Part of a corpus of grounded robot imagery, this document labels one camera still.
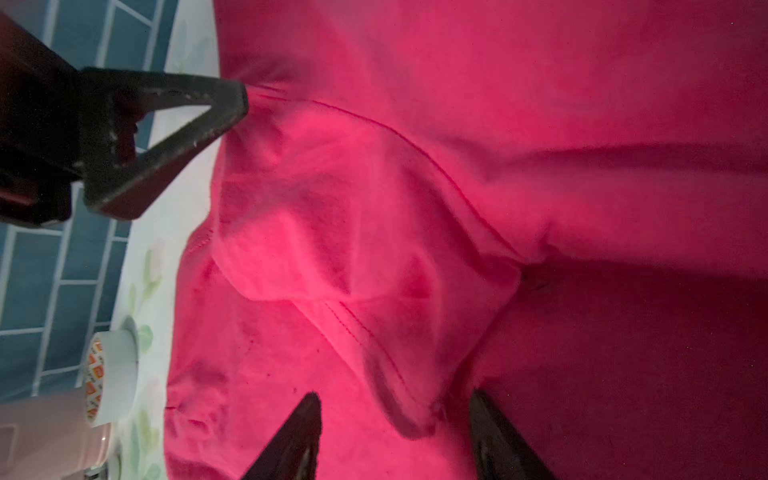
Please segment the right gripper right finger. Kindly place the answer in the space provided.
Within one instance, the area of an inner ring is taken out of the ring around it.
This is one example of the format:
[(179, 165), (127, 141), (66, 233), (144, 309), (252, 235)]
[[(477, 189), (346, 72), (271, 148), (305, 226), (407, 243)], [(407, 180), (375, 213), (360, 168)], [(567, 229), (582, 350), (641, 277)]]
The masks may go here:
[(469, 401), (470, 433), (480, 480), (555, 480), (522, 435), (482, 390)]

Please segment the pink t shirt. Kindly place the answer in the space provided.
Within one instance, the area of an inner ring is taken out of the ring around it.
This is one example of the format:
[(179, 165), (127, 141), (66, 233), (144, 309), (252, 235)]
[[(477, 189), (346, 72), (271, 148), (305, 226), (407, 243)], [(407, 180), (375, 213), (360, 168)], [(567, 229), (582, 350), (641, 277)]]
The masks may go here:
[(484, 391), (559, 479), (767, 475), (763, 1), (218, 1), (248, 115), (190, 237), (172, 479), (305, 393), (321, 479), (471, 479)]

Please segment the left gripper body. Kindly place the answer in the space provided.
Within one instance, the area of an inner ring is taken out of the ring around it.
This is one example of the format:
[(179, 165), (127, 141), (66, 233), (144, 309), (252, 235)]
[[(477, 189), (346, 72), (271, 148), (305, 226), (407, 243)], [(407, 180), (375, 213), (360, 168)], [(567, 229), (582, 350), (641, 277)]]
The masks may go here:
[(1, 221), (25, 228), (72, 215), (79, 72), (1, 15)]

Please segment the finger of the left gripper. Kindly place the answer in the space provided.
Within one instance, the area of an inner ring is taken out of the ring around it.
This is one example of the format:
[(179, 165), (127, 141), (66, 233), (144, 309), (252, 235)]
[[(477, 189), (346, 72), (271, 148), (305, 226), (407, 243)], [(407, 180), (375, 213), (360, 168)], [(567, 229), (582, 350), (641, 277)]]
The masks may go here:
[(94, 214), (136, 220), (248, 113), (239, 81), (86, 68), (79, 75), (78, 165)]

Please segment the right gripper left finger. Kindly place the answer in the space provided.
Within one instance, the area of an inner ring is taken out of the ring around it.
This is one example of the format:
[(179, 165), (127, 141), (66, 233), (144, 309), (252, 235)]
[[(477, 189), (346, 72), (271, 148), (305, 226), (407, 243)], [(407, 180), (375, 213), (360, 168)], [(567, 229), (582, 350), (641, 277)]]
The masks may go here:
[(317, 393), (309, 392), (241, 479), (314, 480), (321, 433), (321, 400)]

